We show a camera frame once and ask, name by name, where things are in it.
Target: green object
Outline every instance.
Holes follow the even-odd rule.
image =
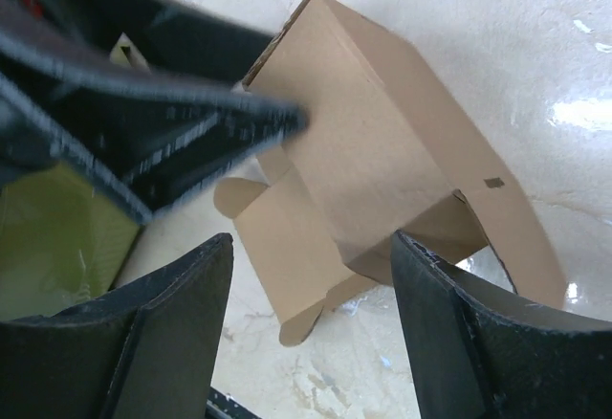
[[[0,320],[52,315],[113,283],[140,227],[69,167],[0,195]]]

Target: white surface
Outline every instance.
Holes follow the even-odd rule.
[[[189,1],[269,31],[299,2]],[[416,45],[528,193],[572,284],[567,308],[611,319],[612,0],[340,1]],[[142,245],[162,265],[218,231],[233,228],[205,194]],[[418,417],[390,290],[285,349],[237,239],[236,249],[218,388],[265,418]],[[470,267],[496,274],[490,254]]]

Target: open cardboard box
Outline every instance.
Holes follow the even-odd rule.
[[[391,283],[397,229],[453,263],[490,244],[521,296],[561,307],[567,283],[525,193],[410,44],[335,0],[304,0],[245,85],[310,119],[259,156],[268,187],[227,179],[215,192],[283,344],[371,286],[359,275]]]

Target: cardboard box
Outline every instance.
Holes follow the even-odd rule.
[[[490,243],[520,295],[562,305],[566,280],[522,188],[410,44],[335,0],[304,0],[245,84],[300,102],[310,117],[304,134],[259,157],[271,179],[261,196],[270,196],[268,206],[278,201],[276,210],[265,219],[257,198],[260,219],[240,219],[251,206],[235,219],[258,273],[285,266],[263,265],[252,249],[273,251],[302,230],[281,206],[298,201],[275,187],[294,190],[283,181],[288,175],[305,188],[304,206],[292,210],[316,211],[317,229],[326,228],[320,236],[331,236],[341,262],[357,273],[390,284],[389,236],[402,229],[450,262]],[[283,232],[254,247],[248,223],[272,226],[282,217]],[[300,235],[317,249],[314,229],[308,239]],[[295,251],[295,261],[304,259],[299,254],[312,253]],[[312,274],[324,269],[317,267]],[[271,274],[260,275],[268,293]],[[284,285],[294,290],[305,274]],[[320,289],[338,286],[320,277]],[[274,309],[290,300],[291,293]]]

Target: green container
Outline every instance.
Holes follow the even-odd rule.
[[[0,320],[52,315],[111,287],[140,226],[66,165],[0,195]]]

